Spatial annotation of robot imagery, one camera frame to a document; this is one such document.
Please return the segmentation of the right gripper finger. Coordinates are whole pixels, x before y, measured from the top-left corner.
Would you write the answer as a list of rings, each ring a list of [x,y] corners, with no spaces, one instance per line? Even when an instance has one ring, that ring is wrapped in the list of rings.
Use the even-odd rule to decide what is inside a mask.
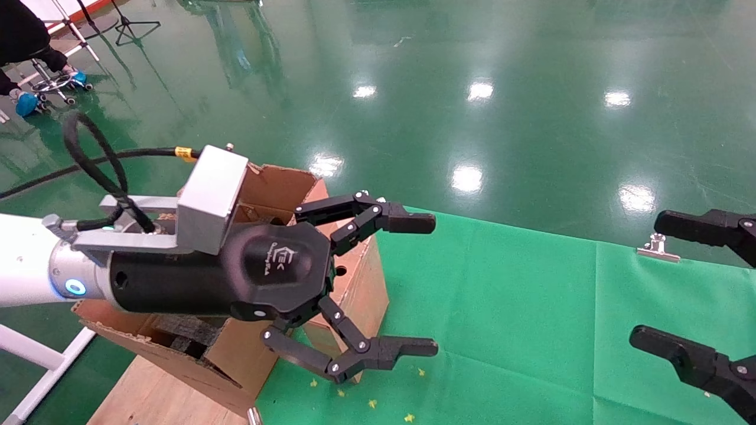
[[[718,396],[745,422],[755,422],[755,355],[731,360],[712,347],[645,325],[633,328],[629,343],[669,361],[683,384]]]
[[[656,233],[714,247],[728,247],[755,266],[755,215],[709,210],[703,215],[664,210],[654,221]]]

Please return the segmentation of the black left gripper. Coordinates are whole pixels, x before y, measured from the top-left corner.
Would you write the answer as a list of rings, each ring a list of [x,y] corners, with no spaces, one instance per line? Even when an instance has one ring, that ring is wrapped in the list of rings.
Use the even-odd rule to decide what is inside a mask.
[[[110,286],[127,312],[304,323],[333,289],[330,239],[308,223],[232,225],[219,254],[113,253]]]

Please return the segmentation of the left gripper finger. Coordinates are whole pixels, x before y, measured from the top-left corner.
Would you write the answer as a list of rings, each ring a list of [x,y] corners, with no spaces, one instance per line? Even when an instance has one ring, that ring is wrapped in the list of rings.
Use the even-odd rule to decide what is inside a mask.
[[[378,231],[402,234],[431,234],[436,217],[408,212],[396,202],[378,201],[357,191],[351,195],[327,197],[295,208],[295,221],[314,227],[347,220],[330,234],[330,253],[342,256]]]
[[[337,358],[287,336],[289,323],[280,319],[262,331],[263,344],[279,357],[335,384],[343,384],[364,370],[392,370],[402,356],[438,354],[438,344],[430,338],[367,338],[329,296],[318,301],[316,312],[321,313],[348,347]]]

